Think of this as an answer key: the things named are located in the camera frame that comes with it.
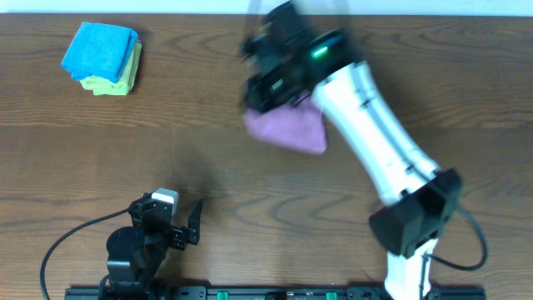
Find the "purple towel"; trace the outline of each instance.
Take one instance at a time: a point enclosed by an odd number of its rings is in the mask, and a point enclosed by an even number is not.
[[[285,104],[263,114],[248,108],[243,116],[248,132],[261,142],[323,154],[327,148],[324,120],[310,99],[297,107]]]

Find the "cloth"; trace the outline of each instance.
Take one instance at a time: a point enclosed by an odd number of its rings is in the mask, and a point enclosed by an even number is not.
[[[130,28],[83,22],[61,66],[72,73],[73,80],[96,75],[116,83],[136,40],[137,33]]]
[[[141,56],[142,45],[138,42],[133,48],[132,55],[127,60],[126,67],[122,76],[118,79],[117,83],[110,82],[106,78],[99,76],[89,76],[82,79],[83,88],[86,90],[92,90],[95,96],[99,95],[127,95],[135,84],[135,74],[139,66],[139,57]]]
[[[323,154],[327,149],[326,127],[321,111],[310,99],[301,100],[297,107],[285,104],[263,114],[248,108],[243,116],[248,132],[265,143]]]

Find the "green light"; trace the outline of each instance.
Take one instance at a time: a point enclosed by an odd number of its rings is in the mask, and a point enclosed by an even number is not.
[[[318,50],[316,50],[314,53],[313,53],[313,57],[314,58],[319,58],[321,57],[322,55],[326,54],[327,53],[327,47],[322,47]]]

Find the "wooden surface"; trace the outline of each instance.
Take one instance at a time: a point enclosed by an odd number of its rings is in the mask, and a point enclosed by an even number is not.
[[[134,28],[142,40],[127,97],[94,97],[62,56],[81,21]],[[316,17],[320,29],[335,18]],[[182,15],[0,17],[0,298],[39,299],[53,242],[158,187],[187,215],[206,198],[202,240],[170,251],[160,276],[213,285],[338,284],[386,275],[367,226],[381,205],[335,128],[320,157],[255,142],[242,127],[244,18]],[[533,293],[533,27],[529,18],[355,17],[377,84],[420,146],[465,179],[461,201],[491,247],[480,272],[437,264],[431,279],[483,284],[490,299]],[[52,299],[106,274],[122,216],[64,242],[47,267]],[[456,215],[436,250],[459,263],[478,242]]]

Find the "white background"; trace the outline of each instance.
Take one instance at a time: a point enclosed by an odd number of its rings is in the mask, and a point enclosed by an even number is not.
[[[284,0],[262,0],[267,13]],[[533,16],[533,0],[299,0],[304,13]],[[248,0],[0,0],[0,13],[247,13]]]

